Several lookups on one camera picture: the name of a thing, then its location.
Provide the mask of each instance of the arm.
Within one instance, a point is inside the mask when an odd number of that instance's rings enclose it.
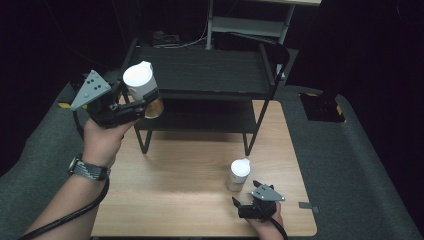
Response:
[[[275,219],[281,226],[283,226],[283,218],[281,217],[281,203],[276,202],[277,211],[272,215],[272,218]],[[258,233],[259,239],[261,240],[285,240],[281,233],[270,221],[263,221],[258,219],[249,219],[246,218],[246,221],[250,226],[255,229]]]
[[[84,161],[97,166],[112,167],[121,147],[121,140],[134,123],[103,129],[89,119],[84,127]],[[105,182],[77,174],[72,175],[26,232],[31,232],[89,204],[99,196]],[[97,210],[98,207],[43,234],[40,239],[89,239]]]

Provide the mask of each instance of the gray watch band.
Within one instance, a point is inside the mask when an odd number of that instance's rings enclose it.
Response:
[[[99,167],[91,163],[83,162],[81,155],[77,155],[69,166],[69,173],[76,173],[86,178],[103,181],[109,178],[110,168]]]

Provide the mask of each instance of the white lid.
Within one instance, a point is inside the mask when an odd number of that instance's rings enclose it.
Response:
[[[128,68],[124,72],[124,82],[129,87],[140,87],[152,79],[153,71],[149,67],[150,63],[142,62]]]
[[[231,171],[238,177],[245,177],[250,173],[250,161],[246,158],[235,160],[231,164]]]

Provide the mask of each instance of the dark background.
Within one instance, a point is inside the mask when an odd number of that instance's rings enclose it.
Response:
[[[299,6],[285,42],[300,49],[287,83],[348,99],[421,232],[423,2],[323,0],[319,11]],[[91,69],[119,69],[135,36],[163,30],[197,39],[206,9],[200,0],[2,1],[1,174],[19,160],[66,83]],[[282,20],[286,9],[215,1],[222,16]]]

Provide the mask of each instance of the lower shelf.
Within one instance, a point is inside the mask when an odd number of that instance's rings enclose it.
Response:
[[[138,130],[210,131],[254,133],[255,113],[251,99],[201,100],[164,98],[164,111],[154,119],[140,119]]]

